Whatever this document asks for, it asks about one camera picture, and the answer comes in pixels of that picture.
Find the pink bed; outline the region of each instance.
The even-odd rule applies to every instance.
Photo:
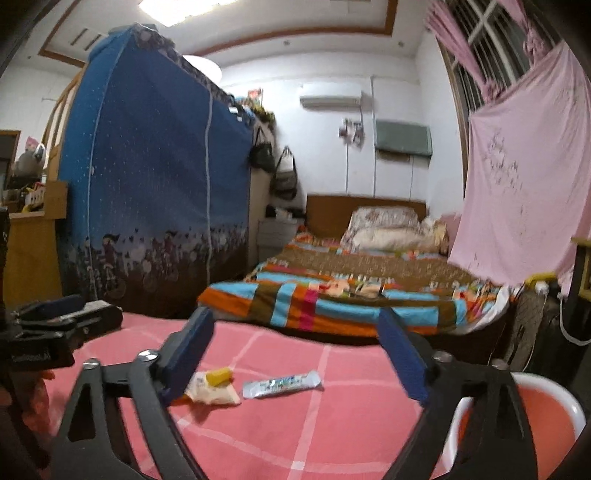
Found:
[[[84,360],[128,362],[157,348],[184,322],[126,314],[119,332],[75,353],[76,364],[47,382],[54,433]],[[243,400],[237,407],[175,406],[170,413],[211,480],[381,479],[416,424],[421,407],[407,398],[379,346],[345,347],[283,336],[262,327],[216,322],[200,369],[234,368],[246,380],[319,371],[324,390]],[[159,478],[131,400],[122,399],[131,445],[144,473]],[[435,476],[444,473],[438,465]]]

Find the colorful striped bedspread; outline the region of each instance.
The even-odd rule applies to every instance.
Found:
[[[477,322],[499,291],[436,254],[363,252],[299,234],[243,281],[212,284],[199,303],[228,318],[309,332],[376,336],[381,307],[409,330],[452,332]]]

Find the ceiling trim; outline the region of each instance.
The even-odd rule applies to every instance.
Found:
[[[85,61],[73,59],[72,57],[69,57],[68,55],[62,55],[61,53],[51,51],[48,48],[49,44],[53,40],[53,37],[56,36],[57,31],[61,28],[61,26],[64,24],[64,22],[67,20],[67,18],[72,14],[74,9],[78,6],[78,4],[80,2],[82,2],[82,0],[74,0],[72,2],[72,4],[67,8],[67,10],[64,12],[64,14],[60,17],[60,19],[57,21],[57,23],[54,25],[54,27],[51,29],[51,32],[49,33],[49,35],[45,39],[45,42],[43,42],[43,45],[41,46],[41,50],[39,50],[39,55],[41,57],[45,57],[45,58],[52,59],[52,60],[62,61],[64,63],[69,63],[70,65],[74,65],[75,67],[78,67],[78,68],[84,67],[84,65],[86,64]]]
[[[258,33],[249,35],[247,37],[238,38],[236,40],[218,43],[202,50],[197,50],[191,55],[203,57],[211,53],[222,50],[227,50],[232,47],[239,47],[248,43],[253,43],[261,40],[269,40],[278,37],[293,37],[295,35],[313,35],[326,33],[341,33],[341,34],[365,34],[365,35],[382,35],[384,37],[391,37],[394,31],[394,21],[396,20],[396,11],[398,9],[398,0],[388,0],[388,8],[386,10],[386,19],[382,28],[374,27],[306,27],[306,28],[286,28],[284,30],[274,30],[267,33]]]
[[[61,18],[57,21],[51,32],[49,33],[48,37],[46,38],[45,42],[41,46],[41,50],[39,50],[39,55],[41,57],[46,57],[48,59],[62,61],[64,63],[68,63],[70,65],[74,65],[75,67],[82,68],[86,64],[86,62],[78,59],[74,59],[69,57],[68,55],[63,55],[61,53],[57,53],[55,51],[49,50],[49,44],[53,40],[53,37],[57,34],[60,27],[64,24],[64,22],[68,19],[68,17],[72,14],[72,12],[76,9],[78,4],[80,4],[82,0],[74,0],[72,4],[67,8]],[[324,27],[303,27],[303,28],[286,28],[284,30],[274,30],[267,33],[259,33],[255,35],[249,35],[247,37],[242,37],[237,40],[232,40],[224,43],[219,43],[213,45],[208,48],[204,48],[202,50],[198,50],[194,52],[192,55],[197,56],[205,56],[209,55],[210,53],[218,52],[221,50],[227,50],[232,47],[238,47],[241,45],[246,45],[249,43],[253,43],[256,41],[261,40],[269,40],[271,38],[278,38],[278,37],[293,37],[295,35],[314,35],[314,34],[365,34],[365,35],[381,35],[384,37],[391,37],[392,32],[394,31],[394,22],[396,20],[396,12],[398,10],[398,0],[388,0],[388,8],[386,10],[386,18],[384,21],[383,28],[374,28],[374,27],[334,27],[334,26],[324,26]]]

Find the hanging bag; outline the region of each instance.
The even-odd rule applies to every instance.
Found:
[[[266,140],[261,141],[263,131],[261,127],[256,129],[255,144],[248,155],[248,161],[253,168],[261,168],[267,173],[274,173],[275,159],[273,158],[273,146]]]
[[[291,163],[293,165],[293,170],[288,171],[279,171],[279,165],[283,159],[287,159],[291,157]],[[296,159],[291,152],[289,147],[285,147],[283,152],[281,152],[281,156],[279,157],[279,161],[277,162],[277,166],[275,167],[275,171],[273,173],[273,177],[271,178],[271,187],[270,187],[271,195],[280,198],[282,200],[293,200],[296,198],[297,195],[297,169],[296,169]]]

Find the screw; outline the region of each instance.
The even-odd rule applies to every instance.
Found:
[[[493,368],[496,368],[497,370],[500,370],[502,372],[509,370],[509,365],[507,364],[507,362],[505,362],[504,360],[502,360],[500,358],[493,359],[493,361],[491,362],[491,365]]]
[[[82,364],[84,370],[92,370],[100,365],[100,362],[96,358],[89,358]]]
[[[138,357],[141,359],[142,362],[151,362],[158,358],[160,354],[156,350],[144,350],[143,352],[138,353]]]
[[[433,354],[433,359],[441,364],[450,364],[453,360],[453,355],[447,352],[437,351]]]

